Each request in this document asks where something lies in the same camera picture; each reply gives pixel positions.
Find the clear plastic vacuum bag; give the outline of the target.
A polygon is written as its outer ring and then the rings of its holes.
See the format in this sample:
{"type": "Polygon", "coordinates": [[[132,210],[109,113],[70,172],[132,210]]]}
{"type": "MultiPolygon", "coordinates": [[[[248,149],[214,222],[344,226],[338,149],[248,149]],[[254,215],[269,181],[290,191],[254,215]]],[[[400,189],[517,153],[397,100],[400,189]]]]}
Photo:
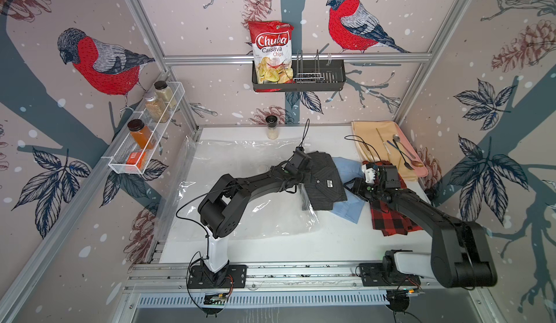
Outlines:
{"type": "Polygon", "coordinates": [[[319,228],[303,186],[293,175],[297,138],[202,140],[186,178],[167,242],[193,242],[213,233],[218,239],[249,240],[296,236],[319,228]]]}

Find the dark grey pinstripe shirt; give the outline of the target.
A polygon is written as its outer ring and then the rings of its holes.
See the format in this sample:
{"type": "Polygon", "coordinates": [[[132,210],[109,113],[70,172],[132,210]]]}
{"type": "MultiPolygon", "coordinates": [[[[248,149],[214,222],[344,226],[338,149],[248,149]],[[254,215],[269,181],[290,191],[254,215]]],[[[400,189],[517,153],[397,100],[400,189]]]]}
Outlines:
{"type": "Polygon", "coordinates": [[[340,173],[333,158],[324,152],[312,152],[303,181],[303,189],[314,211],[332,211],[337,202],[347,201],[340,173]]]}

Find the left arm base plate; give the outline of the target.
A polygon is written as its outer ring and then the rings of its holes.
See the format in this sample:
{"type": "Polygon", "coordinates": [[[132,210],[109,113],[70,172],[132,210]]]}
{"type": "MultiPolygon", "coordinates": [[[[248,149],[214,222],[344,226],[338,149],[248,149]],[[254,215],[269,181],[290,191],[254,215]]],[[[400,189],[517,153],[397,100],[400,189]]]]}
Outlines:
{"type": "Polygon", "coordinates": [[[188,289],[245,288],[246,265],[226,265],[218,272],[211,272],[204,264],[194,265],[188,275],[188,289]]]}

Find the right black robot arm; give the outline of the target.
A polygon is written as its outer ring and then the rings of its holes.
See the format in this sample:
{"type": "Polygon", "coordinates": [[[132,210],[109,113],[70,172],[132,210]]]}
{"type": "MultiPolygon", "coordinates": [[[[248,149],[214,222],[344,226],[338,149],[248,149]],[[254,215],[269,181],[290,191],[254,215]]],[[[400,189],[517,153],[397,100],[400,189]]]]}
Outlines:
{"type": "Polygon", "coordinates": [[[393,165],[364,165],[362,169],[364,177],[346,182],[345,189],[370,204],[386,204],[431,236],[431,272],[440,285],[471,289],[498,283],[486,233],[478,223],[452,217],[403,188],[393,165]]]}

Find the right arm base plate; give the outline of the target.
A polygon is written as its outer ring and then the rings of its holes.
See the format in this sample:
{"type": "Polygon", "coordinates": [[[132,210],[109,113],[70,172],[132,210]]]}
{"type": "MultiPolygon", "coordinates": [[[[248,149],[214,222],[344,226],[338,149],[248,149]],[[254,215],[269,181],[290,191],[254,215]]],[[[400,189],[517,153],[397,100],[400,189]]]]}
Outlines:
{"type": "Polygon", "coordinates": [[[356,276],[363,287],[417,287],[421,286],[419,276],[398,272],[395,267],[385,269],[382,263],[362,263],[356,267],[356,276]]]}

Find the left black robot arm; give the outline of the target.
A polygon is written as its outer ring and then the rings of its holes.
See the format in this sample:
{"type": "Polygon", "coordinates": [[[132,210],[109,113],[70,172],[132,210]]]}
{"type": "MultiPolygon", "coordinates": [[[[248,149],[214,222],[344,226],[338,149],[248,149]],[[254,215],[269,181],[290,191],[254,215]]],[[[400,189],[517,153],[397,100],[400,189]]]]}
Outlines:
{"type": "Polygon", "coordinates": [[[298,146],[291,158],[272,166],[265,173],[249,178],[233,178],[226,174],[198,206],[201,224],[207,229],[209,246],[204,266],[211,275],[222,275],[230,261],[227,237],[233,233],[254,199],[282,191],[297,192],[297,186],[308,175],[311,157],[298,146]]]}

